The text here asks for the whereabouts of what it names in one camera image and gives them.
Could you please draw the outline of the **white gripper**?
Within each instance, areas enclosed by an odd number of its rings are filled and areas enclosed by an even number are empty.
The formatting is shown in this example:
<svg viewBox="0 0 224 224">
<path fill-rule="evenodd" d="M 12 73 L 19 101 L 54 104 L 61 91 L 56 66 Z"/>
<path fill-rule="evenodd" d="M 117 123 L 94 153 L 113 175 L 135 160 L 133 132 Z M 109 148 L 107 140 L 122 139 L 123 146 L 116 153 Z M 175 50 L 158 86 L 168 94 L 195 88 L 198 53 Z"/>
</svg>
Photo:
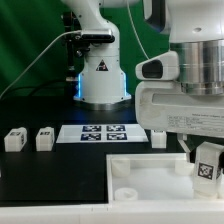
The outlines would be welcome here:
<svg viewBox="0 0 224 224">
<path fill-rule="evenodd" d="M 190 161 L 187 135 L 224 138 L 224 94 L 216 87 L 185 93 L 176 79 L 179 59 L 168 51 L 136 65 L 141 82 L 136 87 L 137 122 L 144 128 L 173 132 Z"/>
</svg>

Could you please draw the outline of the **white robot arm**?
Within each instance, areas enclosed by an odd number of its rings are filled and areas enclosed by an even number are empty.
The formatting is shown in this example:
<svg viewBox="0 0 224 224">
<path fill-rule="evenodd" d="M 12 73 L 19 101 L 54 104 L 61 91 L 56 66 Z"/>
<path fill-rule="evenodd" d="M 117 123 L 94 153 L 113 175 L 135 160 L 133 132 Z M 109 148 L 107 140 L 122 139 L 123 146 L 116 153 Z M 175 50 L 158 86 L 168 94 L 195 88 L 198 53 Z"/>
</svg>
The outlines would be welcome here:
<svg viewBox="0 0 224 224">
<path fill-rule="evenodd" d="M 62 0 L 80 22 L 76 40 L 87 43 L 74 98 L 98 109 L 130 98 L 119 30 L 100 10 L 138 1 L 150 27 L 169 36 L 169 51 L 135 68 L 137 122 L 148 130 L 224 138 L 224 0 Z"/>
</svg>

